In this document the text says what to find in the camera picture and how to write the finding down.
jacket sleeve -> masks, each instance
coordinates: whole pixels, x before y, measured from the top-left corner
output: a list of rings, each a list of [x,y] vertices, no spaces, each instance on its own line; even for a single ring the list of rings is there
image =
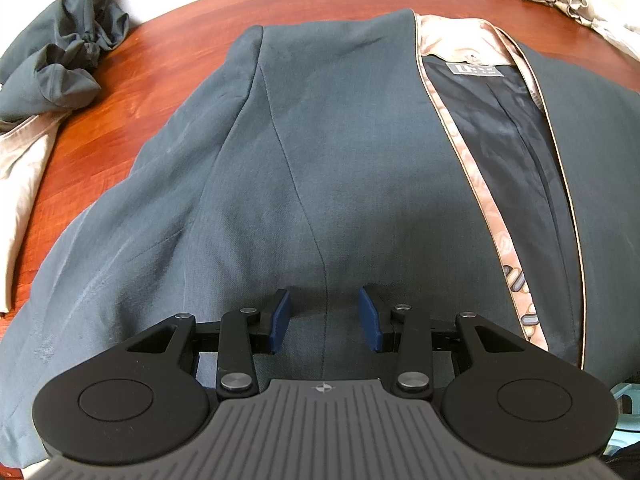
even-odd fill
[[[1,463],[46,458],[31,406],[47,381],[131,336],[160,294],[172,308],[182,305],[178,280],[168,291],[154,283],[170,267],[180,275],[175,241],[188,236],[249,97],[261,43],[261,27],[238,38],[223,66],[142,147],[129,176],[73,220],[43,261],[0,342]]]

circular black cover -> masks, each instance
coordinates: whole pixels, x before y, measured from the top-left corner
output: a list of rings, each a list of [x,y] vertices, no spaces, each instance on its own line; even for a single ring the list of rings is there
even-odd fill
[[[442,415],[481,453],[542,466],[600,453],[616,405],[594,377],[542,350],[485,353],[447,387]]]
[[[44,446],[78,462],[118,465],[161,456],[203,425],[203,387],[158,354],[98,355],[49,381],[33,403]]]

black mechanical arm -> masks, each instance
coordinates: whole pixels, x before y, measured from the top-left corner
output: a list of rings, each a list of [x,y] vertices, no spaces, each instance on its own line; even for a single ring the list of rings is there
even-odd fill
[[[272,379],[286,290],[262,308],[196,323],[176,314],[49,381],[33,421],[53,457],[36,480],[617,478],[598,459],[616,404],[594,377],[470,312],[454,322],[359,291],[369,347],[396,352],[384,380]],[[456,378],[434,389],[432,351]],[[216,387],[195,379],[218,352]]]

clothing label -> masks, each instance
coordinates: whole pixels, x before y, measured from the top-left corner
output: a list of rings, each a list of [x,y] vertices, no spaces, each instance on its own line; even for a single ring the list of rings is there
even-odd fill
[[[468,65],[466,63],[447,63],[449,70],[460,75],[484,75],[487,77],[504,77],[495,66]]]

wooden table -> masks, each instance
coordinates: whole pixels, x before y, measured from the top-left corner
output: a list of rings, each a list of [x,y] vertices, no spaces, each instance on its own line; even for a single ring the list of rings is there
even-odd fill
[[[313,20],[367,20],[410,7],[421,14],[479,17],[543,54],[583,65],[640,91],[640,63],[553,8],[521,0],[200,0],[137,28],[95,72],[102,92],[58,134],[16,264],[14,310],[63,229],[127,176],[153,136],[223,62],[247,27]]]

